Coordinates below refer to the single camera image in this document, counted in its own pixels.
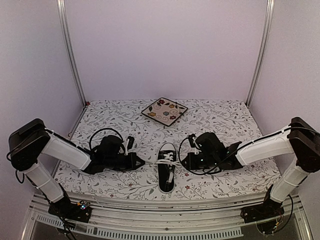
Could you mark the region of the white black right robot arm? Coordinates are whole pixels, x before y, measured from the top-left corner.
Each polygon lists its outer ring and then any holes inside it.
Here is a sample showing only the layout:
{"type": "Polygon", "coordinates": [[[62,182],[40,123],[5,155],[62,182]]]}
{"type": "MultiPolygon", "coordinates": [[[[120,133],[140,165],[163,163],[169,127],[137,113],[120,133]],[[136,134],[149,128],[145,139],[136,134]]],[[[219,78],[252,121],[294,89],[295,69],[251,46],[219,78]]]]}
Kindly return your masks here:
{"type": "Polygon", "coordinates": [[[186,138],[194,150],[184,159],[182,166],[188,170],[202,170],[203,175],[214,171],[237,170],[260,160],[293,154],[294,159],[280,179],[267,191],[258,213],[269,218],[278,210],[286,197],[309,174],[320,170],[320,134],[302,118],[294,117],[282,129],[248,142],[238,141],[229,146],[213,132],[186,138]]]}

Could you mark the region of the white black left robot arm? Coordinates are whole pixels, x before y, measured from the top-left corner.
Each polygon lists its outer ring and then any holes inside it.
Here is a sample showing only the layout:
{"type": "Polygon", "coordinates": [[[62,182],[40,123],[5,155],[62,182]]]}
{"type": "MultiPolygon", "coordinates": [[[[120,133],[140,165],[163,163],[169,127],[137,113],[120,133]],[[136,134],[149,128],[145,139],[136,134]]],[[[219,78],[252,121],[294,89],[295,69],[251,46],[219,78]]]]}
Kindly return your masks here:
{"type": "Polygon", "coordinates": [[[113,171],[133,171],[142,167],[145,161],[135,152],[129,152],[135,139],[126,140],[119,132],[102,138],[97,146],[88,149],[77,146],[54,131],[45,127],[44,122],[36,118],[8,138],[7,159],[18,172],[27,176],[63,216],[74,213],[74,205],[66,200],[64,189],[39,162],[40,155],[47,155],[74,166],[82,172],[94,175],[105,169],[113,171]]]}

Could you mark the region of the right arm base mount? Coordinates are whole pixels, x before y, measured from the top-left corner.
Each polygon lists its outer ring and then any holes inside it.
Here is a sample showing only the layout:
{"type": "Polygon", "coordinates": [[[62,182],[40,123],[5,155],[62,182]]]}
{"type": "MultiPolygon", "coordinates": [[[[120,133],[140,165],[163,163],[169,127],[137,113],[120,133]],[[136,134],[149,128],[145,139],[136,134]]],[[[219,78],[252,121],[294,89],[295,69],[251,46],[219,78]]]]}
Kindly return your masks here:
{"type": "Polygon", "coordinates": [[[251,223],[280,216],[284,212],[282,203],[268,200],[260,204],[243,207],[240,211],[240,216],[245,223],[251,223]]]}

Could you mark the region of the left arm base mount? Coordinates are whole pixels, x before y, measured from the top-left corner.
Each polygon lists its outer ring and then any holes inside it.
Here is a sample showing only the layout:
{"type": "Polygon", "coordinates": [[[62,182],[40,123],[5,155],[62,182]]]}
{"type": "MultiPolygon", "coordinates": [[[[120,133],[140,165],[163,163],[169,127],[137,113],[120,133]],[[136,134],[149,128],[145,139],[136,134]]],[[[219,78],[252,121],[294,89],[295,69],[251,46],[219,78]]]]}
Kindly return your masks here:
{"type": "Polygon", "coordinates": [[[51,202],[48,213],[63,219],[88,223],[92,210],[89,202],[81,200],[72,203],[68,198],[63,198],[57,202],[51,202]]]}

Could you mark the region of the black canvas sneaker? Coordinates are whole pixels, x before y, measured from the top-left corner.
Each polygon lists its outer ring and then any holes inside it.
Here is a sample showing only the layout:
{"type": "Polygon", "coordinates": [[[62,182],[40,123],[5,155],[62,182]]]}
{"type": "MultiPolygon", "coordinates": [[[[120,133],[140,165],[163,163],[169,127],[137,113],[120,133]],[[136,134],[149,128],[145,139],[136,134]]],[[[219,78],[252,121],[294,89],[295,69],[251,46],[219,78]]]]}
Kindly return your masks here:
{"type": "Polygon", "coordinates": [[[158,186],[161,192],[168,194],[174,189],[174,175],[177,163],[177,151],[172,143],[165,143],[158,151],[158,186]]]}

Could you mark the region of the white shoelace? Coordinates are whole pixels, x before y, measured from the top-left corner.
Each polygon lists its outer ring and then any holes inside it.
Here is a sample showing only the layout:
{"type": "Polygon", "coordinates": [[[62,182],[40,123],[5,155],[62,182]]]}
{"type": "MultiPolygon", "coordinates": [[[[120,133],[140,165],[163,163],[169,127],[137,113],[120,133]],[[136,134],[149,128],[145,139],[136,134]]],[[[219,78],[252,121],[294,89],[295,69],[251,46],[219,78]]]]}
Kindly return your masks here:
{"type": "Polygon", "coordinates": [[[176,167],[181,167],[179,161],[177,161],[177,153],[173,150],[160,150],[158,153],[158,159],[151,163],[153,166],[157,165],[158,170],[160,166],[166,170],[167,177],[165,179],[166,184],[170,184],[174,179],[174,172],[176,167]]]}

